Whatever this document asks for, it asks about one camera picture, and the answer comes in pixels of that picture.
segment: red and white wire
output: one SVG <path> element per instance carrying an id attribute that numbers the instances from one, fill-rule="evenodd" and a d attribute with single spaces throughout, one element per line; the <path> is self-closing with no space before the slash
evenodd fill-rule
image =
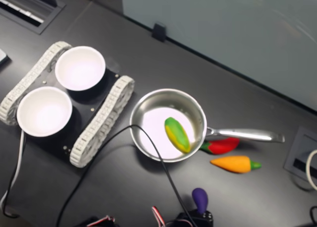
<path id="1" fill-rule="evenodd" d="M 115 218 L 114 218 L 114 217 L 109 217 L 109 216 L 107 215 L 106 217 L 101 218 L 101 219 L 98 220 L 98 221 L 95 221 L 95 222 L 90 223 L 89 225 L 87 225 L 87 227 L 95 226 L 95 225 L 97 225 L 97 224 L 99 224 L 99 223 L 101 223 L 101 222 L 103 222 L 103 221 L 113 221 L 113 222 L 115 222 Z"/>
<path id="2" fill-rule="evenodd" d="M 158 209 L 155 206 L 152 206 L 152 212 L 153 212 L 155 219 L 158 222 L 158 227 L 166 227 L 162 216 L 160 215 Z"/>

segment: stainless steel saucepan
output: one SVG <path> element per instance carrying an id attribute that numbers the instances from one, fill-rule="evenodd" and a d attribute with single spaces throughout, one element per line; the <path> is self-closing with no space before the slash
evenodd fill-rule
<path id="1" fill-rule="evenodd" d="M 191 152 L 177 150 L 167 137 L 164 122 L 173 117 L 181 123 L 191 143 Z M 206 116 L 198 102 L 185 92 L 160 89 L 145 95 L 136 104 L 130 124 L 141 126 L 155 143 L 164 162 L 173 163 L 189 158 L 201 147 L 208 135 L 223 135 L 267 142 L 284 142 L 284 136 L 257 129 L 213 129 L 207 127 Z M 138 128 L 131 129 L 134 143 L 146 156 L 159 161 L 147 136 Z"/>

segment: bowl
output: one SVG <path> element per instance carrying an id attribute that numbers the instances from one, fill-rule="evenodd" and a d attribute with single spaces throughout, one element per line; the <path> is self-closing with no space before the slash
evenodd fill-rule
<path id="1" fill-rule="evenodd" d="M 17 121 L 21 129 L 35 137 L 46 137 L 62 130 L 72 114 L 69 96 L 55 87 L 41 87 L 20 102 Z"/>
<path id="2" fill-rule="evenodd" d="M 106 71 L 102 54 L 94 48 L 78 46 L 67 50 L 56 62 L 58 82 L 71 91 L 84 91 L 100 82 Z"/>

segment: plastic vegetable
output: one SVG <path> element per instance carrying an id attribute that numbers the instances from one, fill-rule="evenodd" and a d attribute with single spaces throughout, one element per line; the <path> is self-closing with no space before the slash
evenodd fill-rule
<path id="1" fill-rule="evenodd" d="M 254 169 L 261 168 L 261 164 L 253 162 L 247 156 L 229 156 L 210 161 L 213 165 L 227 171 L 246 173 Z"/>
<path id="2" fill-rule="evenodd" d="M 200 150 L 209 154 L 225 154 L 234 150 L 240 140 L 238 138 L 229 137 L 223 140 L 214 140 L 203 143 Z"/>
<path id="3" fill-rule="evenodd" d="M 190 152 L 190 143 L 182 125 L 170 117 L 165 120 L 165 131 L 172 144 L 181 152 Z"/>

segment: table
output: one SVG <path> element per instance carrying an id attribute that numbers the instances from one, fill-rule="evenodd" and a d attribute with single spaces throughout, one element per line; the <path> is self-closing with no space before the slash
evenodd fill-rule
<path id="1" fill-rule="evenodd" d="M 209 194 L 208 209 L 215 227 L 295 227 L 310 222 L 309 208 L 317 203 L 317 195 L 296 187 L 283 165 L 298 127 L 317 130 L 315 115 L 170 42 L 154 40 L 147 30 L 100 4 L 62 1 L 66 8 L 42 35 L 0 16 L 0 34 L 5 35 L 0 36 L 0 46 L 12 59 L 0 68 L 0 99 L 52 43 L 65 40 L 73 46 L 92 46 L 113 69 L 136 81 L 135 93 L 112 134 L 128 124 L 133 106 L 143 95 L 159 88 L 176 88 L 195 97 L 211 127 L 285 134 L 284 144 L 243 141 L 231 153 L 262 163 L 262 169 L 248 174 L 214 167 L 209 163 L 213 157 L 203 152 L 169 164 L 188 209 L 194 208 L 191 191 L 202 187 Z M 4 193 L 17 159 L 19 129 L 0 123 L 0 140 L 0 193 Z M 28 144 L 8 204 L 34 226 L 53 227 L 81 173 Z M 67 207 L 61 226 L 106 214 L 115 216 L 122 227 L 156 226 L 152 205 L 167 220 L 181 211 L 160 164 L 140 154 L 125 132 L 97 158 Z"/>

